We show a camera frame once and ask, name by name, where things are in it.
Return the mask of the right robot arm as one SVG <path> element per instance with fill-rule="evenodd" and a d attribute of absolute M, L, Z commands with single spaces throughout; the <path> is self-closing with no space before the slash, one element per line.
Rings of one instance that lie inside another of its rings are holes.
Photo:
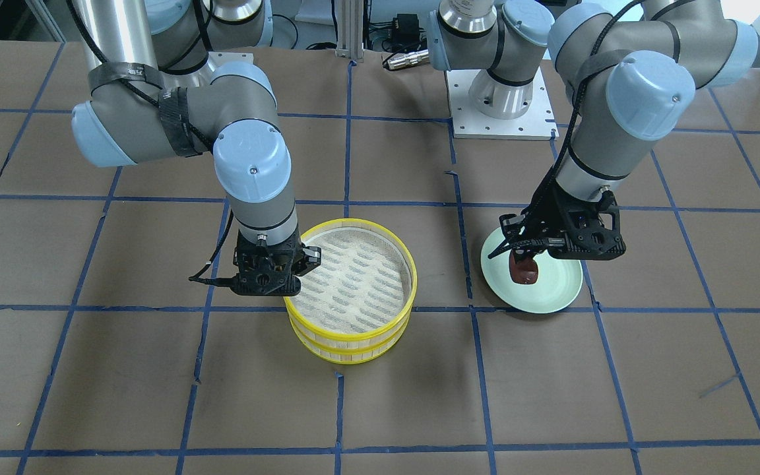
<path fill-rule="evenodd" d="M 90 99 L 73 136 L 95 166 L 211 153 L 237 222 L 229 278 L 191 276 L 241 296 L 296 296 L 321 264 L 301 242 L 292 157 L 265 72 L 238 46 L 272 38 L 269 1 L 69 1 L 86 45 Z"/>

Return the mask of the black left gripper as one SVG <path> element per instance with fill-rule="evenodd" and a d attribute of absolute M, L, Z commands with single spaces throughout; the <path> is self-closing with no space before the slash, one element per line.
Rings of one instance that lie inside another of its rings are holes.
<path fill-rule="evenodd" d="M 500 217 L 503 241 L 488 259 L 518 249 L 554 259 L 612 261 L 625 253 L 617 203 L 610 189 L 599 192 L 597 201 L 583 201 L 546 179 L 520 214 Z"/>

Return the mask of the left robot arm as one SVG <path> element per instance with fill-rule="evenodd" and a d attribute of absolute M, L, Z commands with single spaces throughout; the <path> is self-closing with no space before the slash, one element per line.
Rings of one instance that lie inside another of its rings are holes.
<path fill-rule="evenodd" d="M 625 253 L 615 190 L 672 132 L 703 88 L 736 83 L 760 38 L 718 1 L 643 1 L 624 22 L 599 4 L 558 17 L 536 1 L 443 1 L 427 27 L 435 69 L 483 70 L 524 88 L 544 51 L 573 106 L 559 157 L 520 214 L 504 214 L 492 258 L 611 261 Z"/>

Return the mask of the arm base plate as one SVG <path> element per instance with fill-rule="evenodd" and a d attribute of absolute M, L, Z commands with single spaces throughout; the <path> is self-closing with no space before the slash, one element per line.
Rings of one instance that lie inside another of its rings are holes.
<path fill-rule="evenodd" d="M 447 99 L 457 139 L 558 138 L 557 121 L 541 70 L 532 82 L 509 86 L 485 70 L 445 73 Z"/>

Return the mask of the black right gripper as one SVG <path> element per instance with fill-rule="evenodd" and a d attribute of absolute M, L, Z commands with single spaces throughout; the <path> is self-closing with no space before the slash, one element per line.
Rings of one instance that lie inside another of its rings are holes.
<path fill-rule="evenodd" d="M 264 239 L 236 238 L 234 264 L 238 273 L 232 278 L 232 292 L 241 296 L 296 296 L 305 274 L 319 268 L 320 247 L 302 243 L 297 232 L 286 241 L 267 244 Z"/>

